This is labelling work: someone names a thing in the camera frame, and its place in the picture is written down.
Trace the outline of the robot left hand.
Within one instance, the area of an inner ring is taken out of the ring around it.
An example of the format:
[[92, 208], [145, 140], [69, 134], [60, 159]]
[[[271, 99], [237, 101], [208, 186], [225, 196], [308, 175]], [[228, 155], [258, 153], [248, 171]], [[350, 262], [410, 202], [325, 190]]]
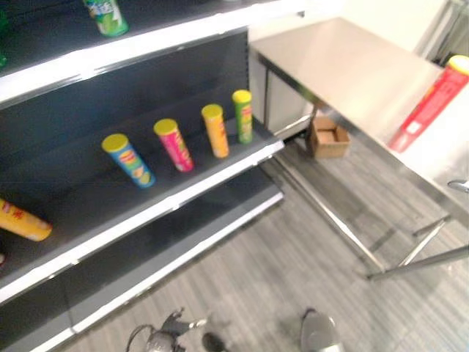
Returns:
[[190, 330], [201, 328], [208, 323], [208, 318], [200, 318], [192, 321], [182, 320], [184, 311], [184, 307], [173, 311], [167, 319], [164, 320], [161, 330], [175, 337], [179, 337]]

